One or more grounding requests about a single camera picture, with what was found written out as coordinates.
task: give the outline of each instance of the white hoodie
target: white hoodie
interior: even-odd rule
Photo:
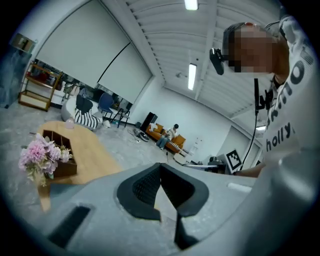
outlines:
[[[268,113],[263,138],[264,163],[302,148],[320,148],[319,62],[307,36],[292,17],[280,22],[289,47],[289,76]]]

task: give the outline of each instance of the fluorescent light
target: fluorescent light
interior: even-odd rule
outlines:
[[[266,129],[266,126],[259,126],[256,128],[257,131],[264,131]]]
[[[189,65],[189,82],[188,82],[188,89],[193,90],[195,79],[196,79],[196,71],[197,71],[197,65],[190,64]]]
[[[198,0],[184,0],[184,4],[187,10],[195,11],[198,10],[199,7]]]

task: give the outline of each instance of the wooden shelf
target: wooden shelf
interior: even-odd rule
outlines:
[[[54,77],[55,78],[54,85],[51,86],[49,84],[46,84],[45,82],[39,81],[34,76],[30,76],[30,71],[32,70],[32,68],[42,70],[42,71],[50,74],[50,76]],[[48,111],[48,108],[50,107],[50,102],[51,102],[52,96],[54,95],[55,89],[57,88],[57,84],[58,84],[62,74],[63,73],[60,72],[59,75],[56,75],[53,72],[44,69],[43,67],[40,67],[34,63],[30,63],[28,71],[24,77],[25,79],[27,79],[24,91],[20,92],[20,94],[19,94],[19,103],[21,105],[25,105],[28,107],[33,107],[33,108]],[[45,96],[38,94],[41,92],[41,90],[38,91],[38,93],[33,92],[32,90],[29,90],[28,89],[29,81],[35,85],[50,89],[50,97],[45,97]]]
[[[45,69],[45,68],[43,68],[43,67],[41,67],[41,66],[38,66],[37,64],[31,64],[33,67],[35,67],[36,69],[39,69],[39,70],[42,70],[42,71],[44,71],[44,72],[46,72],[46,73],[49,73],[51,76],[53,76],[53,77],[58,77],[59,75],[58,74],[55,74],[55,73],[53,73],[52,71],[49,71],[49,70],[47,70],[47,69]]]
[[[46,87],[46,88],[49,88],[49,89],[53,89],[53,86],[45,84],[44,82],[38,81],[35,78],[33,78],[32,76],[26,75],[25,78],[28,79],[29,81],[35,83],[38,86],[42,86],[42,87]]]

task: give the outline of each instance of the flower bouquet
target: flower bouquet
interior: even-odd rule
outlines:
[[[57,145],[53,140],[46,136],[45,138],[39,133],[36,134],[35,140],[26,146],[20,155],[19,168],[27,172],[27,176],[32,181],[36,173],[40,174],[42,186],[46,186],[46,176],[54,178],[54,171],[58,167],[58,162],[67,163],[73,158],[70,149],[64,145]]]

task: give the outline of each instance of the black chair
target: black chair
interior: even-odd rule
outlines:
[[[129,115],[130,115],[130,110],[127,110],[125,113],[124,113],[124,109],[123,108],[120,108],[118,110],[118,112],[115,114],[115,116],[113,117],[113,119],[111,120],[111,123],[115,120],[116,116],[117,115],[120,115],[120,119],[119,119],[119,122],[118,122],[118,128],[119,128],[119,125],[120,125],[120,121],[122,120],[122,118],[126,118],[126,121],[125,121],[125,124],[124,124],[124,127],[127,126],[127,122],[128,122],[128,119],[130,118]]]

